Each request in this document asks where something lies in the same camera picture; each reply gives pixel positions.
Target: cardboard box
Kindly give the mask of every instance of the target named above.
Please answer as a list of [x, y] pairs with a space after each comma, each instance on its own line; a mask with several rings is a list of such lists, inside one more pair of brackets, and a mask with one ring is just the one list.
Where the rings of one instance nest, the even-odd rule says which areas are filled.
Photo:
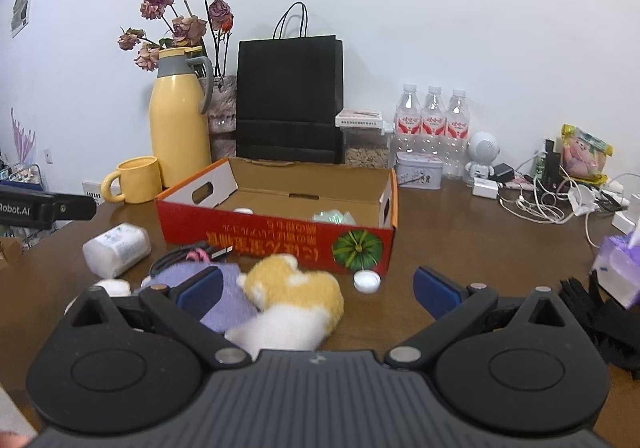
[[[206, 239], [240, 254], [290, 253], [306, 268], [384, 275], [398, 188], [393, 170], [226, 158], [162, 192], [156, 208], [167, 242]], [[350, 212], [357, 225], [311, 221], [334, 209]]]
[[22, 256], [22, 239], [0, 237], [0, 269], [14, 264]]

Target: wall picture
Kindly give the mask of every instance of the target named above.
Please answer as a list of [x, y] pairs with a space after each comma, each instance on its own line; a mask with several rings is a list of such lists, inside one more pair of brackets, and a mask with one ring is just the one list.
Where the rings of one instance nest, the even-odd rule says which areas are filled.
[[11, 36], [15, 37], [29, 23], [31, 0], [15, 0], [11, 17]]

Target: mug handle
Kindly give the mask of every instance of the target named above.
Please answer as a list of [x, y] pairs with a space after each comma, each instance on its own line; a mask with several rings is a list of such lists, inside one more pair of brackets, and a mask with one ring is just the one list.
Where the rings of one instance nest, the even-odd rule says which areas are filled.
[[102, 184], [100, 185], [100, 194], [105, 201], [110, 203], [121, 203], [124, 200], [124, 194], [119, 193], [118, 195], [113, 195], [111, 193], [111, 184], [119, 177], [120, 172], [111, 172], [104, 178], [104, 181], [102, 181]]

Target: white wall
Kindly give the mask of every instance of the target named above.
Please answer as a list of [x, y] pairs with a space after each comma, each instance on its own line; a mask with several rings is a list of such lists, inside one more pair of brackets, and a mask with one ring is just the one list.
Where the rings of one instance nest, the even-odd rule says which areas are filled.
[[[13, 151], [10, 107], [38, 133], [50, 188], [78, 191], [126, 158], [150, 152], [146, 105], [154, 79], [116, 46], [119, 26], [154, 36], [141, 0], [33, 0], [9, 34], [0, 0], [0, 146]], [[270, 38], [294, 0], [227, 0], [238, 40]], [[304, 0], [310, 33], [344, 40], [348, 107], [391, 117], [402, 82], [473, 99], [472, 129], [495, 133], [516, 164], [573, 123], [612, 143], [608, 173], [640, 173], [640, 0]], [[197, 11], [204, 8], [196, 2]]]

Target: plastic water bottle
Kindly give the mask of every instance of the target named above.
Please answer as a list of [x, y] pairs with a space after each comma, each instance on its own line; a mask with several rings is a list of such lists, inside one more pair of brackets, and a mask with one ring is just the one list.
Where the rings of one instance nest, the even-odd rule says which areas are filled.
[[441, 151], [444, 161], [443, 176], [450, 179], [462, 178], [466, 140], [469, 134], [469, 110], [466, 106], [466, 92], [453, 89], [447, 111], [447, 126], [442, 139]]
[[439, 153], [440, 136], [444, 134], [447, 126], [447, 117], [440, 98], [441, 92], [442, 88], [429, 86], [429, 93], [421, 112], [420, 138], [426, 154], [437, 155]]
[[417, 86], [405, 83], [396, 108], [396, 128], [392, 145], [393, 163], [398, 152], [421, 152], [420, 146], [420, 103]]
[[420, 103], [416, 86], [405, 83], [396, 108], [396, 134], [420, 134]]

